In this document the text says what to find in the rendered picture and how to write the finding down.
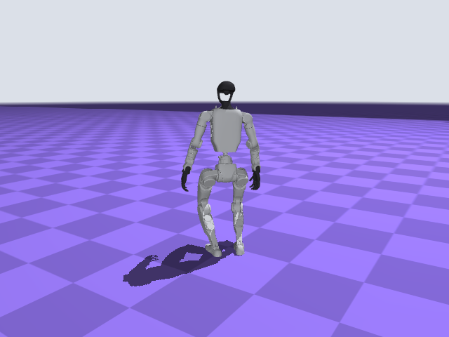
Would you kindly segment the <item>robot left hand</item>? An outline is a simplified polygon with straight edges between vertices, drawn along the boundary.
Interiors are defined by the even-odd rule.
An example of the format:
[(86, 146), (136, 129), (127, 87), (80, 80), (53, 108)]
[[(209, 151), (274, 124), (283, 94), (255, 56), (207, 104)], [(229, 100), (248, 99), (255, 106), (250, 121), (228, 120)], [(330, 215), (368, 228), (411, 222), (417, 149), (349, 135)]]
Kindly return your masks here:
[(190, 166), (187, 166), (185, 168), (185, 171), (184, 171), (184, 169), (182, 170), (182, 172), (183, 172), (182, 177), (181, 177), (182, 189), (186, 192), (188, 192), (188, 190), (186, 189), (187, 187), (185, 187), (185, 183), (187, 181), (187, 174), (190, 174), (190, 170), (191, 170)]

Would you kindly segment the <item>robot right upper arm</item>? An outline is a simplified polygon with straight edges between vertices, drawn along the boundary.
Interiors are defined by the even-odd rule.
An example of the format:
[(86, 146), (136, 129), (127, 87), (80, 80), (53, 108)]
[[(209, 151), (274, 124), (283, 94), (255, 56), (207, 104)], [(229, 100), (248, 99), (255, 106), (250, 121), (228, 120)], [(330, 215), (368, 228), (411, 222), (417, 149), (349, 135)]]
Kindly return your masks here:
[(242, 123), (244, 123), (244, 128), (245, 128), (246, 134), (249, 138), (246, 141), (246, 146), (248, 149), (253, 149), (254, 147), (258, 146), (255, 127), (253, 124), (253, 117), (249, 113), (246, 113), (246, 112), (241, 112), (241, 113), (243, 116)]

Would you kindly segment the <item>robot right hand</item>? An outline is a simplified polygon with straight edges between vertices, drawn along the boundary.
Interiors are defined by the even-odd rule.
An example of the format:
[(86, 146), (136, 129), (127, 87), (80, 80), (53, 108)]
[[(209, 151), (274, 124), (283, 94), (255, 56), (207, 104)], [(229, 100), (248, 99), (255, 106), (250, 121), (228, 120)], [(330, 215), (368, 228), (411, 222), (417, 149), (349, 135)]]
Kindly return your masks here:
[(253, 190), (257, 190), (257, 189), (260, 187), (260, 174), (259, 174), (259, 172), (260, 172), (260, 166), (256, 166), (255, 170), (256, 170), (256, 171), (252, 170), (253, 176), (252, 176), (252, 178), (249, 180), (249, 181), (251, 181), (251, 180), (253, 179), (253, 184), (250, 186), (250, 187), (253, 186), (253, 188), (251, 188), (251, 189), (253, 189)]

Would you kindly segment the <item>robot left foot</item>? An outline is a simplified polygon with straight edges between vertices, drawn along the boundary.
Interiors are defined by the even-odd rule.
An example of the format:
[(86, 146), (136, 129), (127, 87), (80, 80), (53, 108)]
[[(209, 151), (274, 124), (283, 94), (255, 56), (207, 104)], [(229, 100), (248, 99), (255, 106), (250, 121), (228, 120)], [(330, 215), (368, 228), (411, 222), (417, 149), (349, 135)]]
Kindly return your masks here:
[(220, 257), (222, 256), (222, 252), (220, 249), (217, 249), (217, 246), (215, 246), (215, 250), (212, 248), (211, 244), (206, 244), (205, 248), (208, 252), (210, 252), (211, 254), (213, 254), (215, 257)]

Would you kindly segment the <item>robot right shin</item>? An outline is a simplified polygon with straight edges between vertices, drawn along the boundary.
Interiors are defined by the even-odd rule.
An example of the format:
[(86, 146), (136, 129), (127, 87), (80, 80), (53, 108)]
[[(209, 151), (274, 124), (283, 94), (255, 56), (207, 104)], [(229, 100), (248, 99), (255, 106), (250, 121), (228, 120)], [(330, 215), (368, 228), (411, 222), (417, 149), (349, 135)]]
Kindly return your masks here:
[(240, 202), (240, 205), (241, 205), (240, 212), (234, 212), (233, 214), (234, 231), (236, 233), (236, 246), (239, 245), (239, 242), (242, 245), (243, 203)]

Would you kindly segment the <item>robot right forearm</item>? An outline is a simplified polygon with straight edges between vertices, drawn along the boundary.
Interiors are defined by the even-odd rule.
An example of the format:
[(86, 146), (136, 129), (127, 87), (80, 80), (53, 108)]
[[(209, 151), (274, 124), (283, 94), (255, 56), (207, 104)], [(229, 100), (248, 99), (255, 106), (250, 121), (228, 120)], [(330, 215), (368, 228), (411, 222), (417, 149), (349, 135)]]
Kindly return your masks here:
[[(256, 166), (260, 166), (259, 153), (260, 153), (259, 145), (257, 147), (254, 147), (253, 149), (250, 149), (250, 158), (251, 158), (251, 164), (252, 164), (251, 168), (254, 171), (256, 171), (255, 170)], [(260, 166), (260, 168), (261, 168), (261, 166)]]

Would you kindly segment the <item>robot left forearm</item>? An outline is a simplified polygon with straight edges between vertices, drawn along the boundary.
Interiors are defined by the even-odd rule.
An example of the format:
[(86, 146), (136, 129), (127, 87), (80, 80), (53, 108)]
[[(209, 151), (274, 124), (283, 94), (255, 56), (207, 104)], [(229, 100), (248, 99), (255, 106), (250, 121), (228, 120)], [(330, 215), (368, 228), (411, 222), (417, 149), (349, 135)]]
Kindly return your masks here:
[[(198, 152), (198, 150), (197, 150), (195, 147), (192, 147), (193, 139), (194, 139), (194, 138), (192, 138), (192, 140), (191, 140), (191, 142), (190, 142), (189, 149), (188, 149), (188, 153), (187, 153), (187, 156), (186, 156), (186, 159), (185, 159), (185, 163), (184, 163), (184, 165), (183, 165), (184, 171), (185, 171), (185, 168), (186, 168), (187, 166), (190, 166), (190, 168), (191, 168), (191, 170), (192, 170), (192, 165), (193, 165), (193, 163), (194, 163), (196, 154), (197, 154), (197, 152)], [(191, 170), (190, 170), (190, 171), (191, 171)]]

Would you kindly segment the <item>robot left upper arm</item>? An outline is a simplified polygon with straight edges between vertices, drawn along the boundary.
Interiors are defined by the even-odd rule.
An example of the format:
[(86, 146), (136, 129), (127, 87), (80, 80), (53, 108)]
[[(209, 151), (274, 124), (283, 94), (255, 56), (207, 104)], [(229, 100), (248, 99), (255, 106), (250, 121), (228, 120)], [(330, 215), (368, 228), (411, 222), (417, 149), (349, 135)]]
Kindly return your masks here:
[(210, 121), (212, 119), (213, 110), (203, 111), (199, 115), (199, 119), (196, 124), (195, 132), (194, 132), (194, 139), (192, 142), (192, 147), (200, 148), (202, 145), (202, 136), (205, 132), (205, 129), (207, 127), (206, 122)]

